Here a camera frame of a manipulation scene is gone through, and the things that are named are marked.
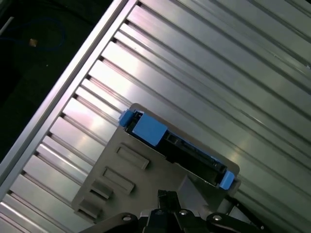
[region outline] metal slotted surface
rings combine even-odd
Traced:
[[[59,101],[26,138],[0,188],[0,228],[90,226],[70,203],[121,112],[139,103],[237,163],[241,202],[287,232],[309,232],[310,5],[120,0],[112,8],[120,4],[79,72],[60,78],[72,81],[54,91]]]

